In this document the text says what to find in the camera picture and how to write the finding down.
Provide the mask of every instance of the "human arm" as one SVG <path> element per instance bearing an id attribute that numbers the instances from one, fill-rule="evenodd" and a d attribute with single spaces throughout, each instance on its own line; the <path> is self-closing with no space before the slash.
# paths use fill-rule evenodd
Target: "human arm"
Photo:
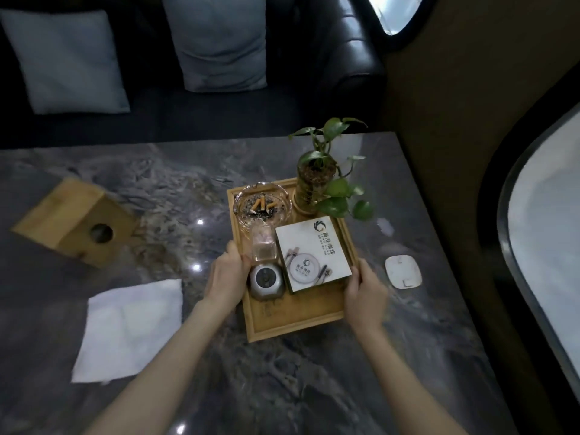
<path id="1" fill-rule="evenodd" d="M 383 328 L 387 288 L 365 260 L 352 267 L 344 292 L 346 320 L 379 379 L 404 435 L 466 435 L 467 432 L 421 385 L 388 341 Z"/>
<path id="2" fill-rule="evenodd" d="M 242 298 L 249 271 L 250 259 L 230 241 L 212 263 L 204 298 L 84 435 L 164 434 L 207 345 Z"/>

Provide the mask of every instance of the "cigarette butt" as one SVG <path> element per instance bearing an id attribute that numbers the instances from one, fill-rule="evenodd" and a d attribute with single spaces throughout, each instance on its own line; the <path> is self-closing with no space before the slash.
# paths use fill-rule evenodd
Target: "cigarette butt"
<path id="1" fill-rule="evenodd" d="M 252 206 L 253 211 L 255 211 L 257 209 L 257 205 L 260 204 L 261 201 L 262 201 L 261 198 L 256 198 L 256 201 L 254 202 L 254 204 Z"/>

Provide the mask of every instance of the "sofa armrest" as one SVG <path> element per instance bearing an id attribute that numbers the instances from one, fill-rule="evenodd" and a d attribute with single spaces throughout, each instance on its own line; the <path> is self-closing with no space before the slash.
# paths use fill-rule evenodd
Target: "sofa armrest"
<path id="1" fill-rule="evenodd" d="M 351 0 L 301 0 L 297 6 L 294 57 L 313 124 L 332 116 L 373 124 L 386 76 L 362 16 Z"/>

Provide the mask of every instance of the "gray pillow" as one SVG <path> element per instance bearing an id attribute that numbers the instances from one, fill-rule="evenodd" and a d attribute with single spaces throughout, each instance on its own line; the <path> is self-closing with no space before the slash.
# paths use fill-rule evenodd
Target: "gray pillow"
<path id="1" fill-rule="evenodd" d="M 266 87 L 266 0 L 163 0 L 191 92 Z"/>
<path id="2" fill-rule="evenodd" d="M 105 11 L 0 10 L 0 21 L 35 114 L 130 111 Z"/>

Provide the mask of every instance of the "pothos plant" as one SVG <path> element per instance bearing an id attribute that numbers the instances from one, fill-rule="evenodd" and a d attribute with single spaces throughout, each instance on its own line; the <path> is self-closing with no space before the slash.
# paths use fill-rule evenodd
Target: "pothos plant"
<path id="1" fill-rule="evenodd" d="M 355 118 L 343 118 L 342 120 L 331 118 L 322 128 L 302 128 L 288 137 L 291 139 L 293 136 L 302 134 L 310 134 L 312 137 L 314 151 L 302 155 L 298 160 L 298 168 L 307 170 L 312 182 L 316 182 L 316 179 L 319 182 L 324 182 L 325 176 L 329 180 L 338 172 L 338 178 L 328 183 L 323 191 L 324 198 L 315 203 L 315 209 L 333 217 L 341 218 L 350 213 L 353 218 L 368 220 L 373 215 L 373 207 L 368 201 L 359 200 L 353 205 L 349 204 L 350 198 L 364 194 L 363 187 L 351 184 L 346 179 L 352 174 L 354 164 L 359 160 L 364 160 L 365 157 L 362 155 L 349 156 L 347 161 L 350 162 L 350 169 L 346 174 L 343 174 L 340 165 L 330 155 L 332 141 L 346 131 L 351 122 L 367 126 L 363 121 Z"/>

